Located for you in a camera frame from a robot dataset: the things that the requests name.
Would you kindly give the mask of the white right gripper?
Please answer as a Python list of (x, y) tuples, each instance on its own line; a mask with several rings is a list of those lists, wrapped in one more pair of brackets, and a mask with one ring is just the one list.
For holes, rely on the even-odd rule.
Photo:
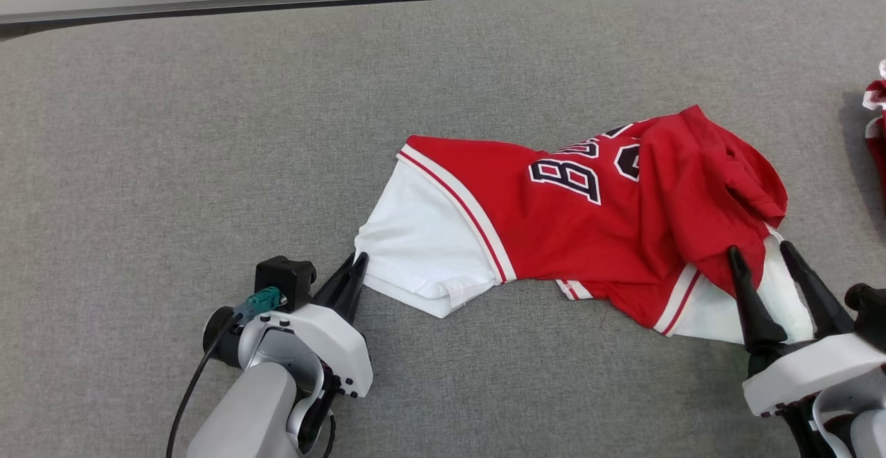
[[(779, 252), (790, 276), (806, 298), (815, 339), (823, 339), (782, 356), (743, 382), (745, 401), (754, 416), (773, 414), (781, 405), (789, 405), (865, 375), (885, 361), (883, 351), (852, 333), (854, 322), (850, 314), (794, 244), (782, 241)], [(740, 249), (729, 247), (727, 258), (745, 351), (757, 356), (772, 353), (784, 345), (787, 333), (772, 319), (757, 294), (751, 269)]]

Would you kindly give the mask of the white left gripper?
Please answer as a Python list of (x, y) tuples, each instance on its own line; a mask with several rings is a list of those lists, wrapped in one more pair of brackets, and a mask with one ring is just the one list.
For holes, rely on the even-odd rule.
[(314, 294), (312, 304), (250, 320), (237, 348), (240, 367), (279, 364), (313, 395), (324, 380), (338, 377), (345, 394), (365, 397), (373, 370), (366, 340), (352, 325), (369, 261), (365, 251), (352, 253)]

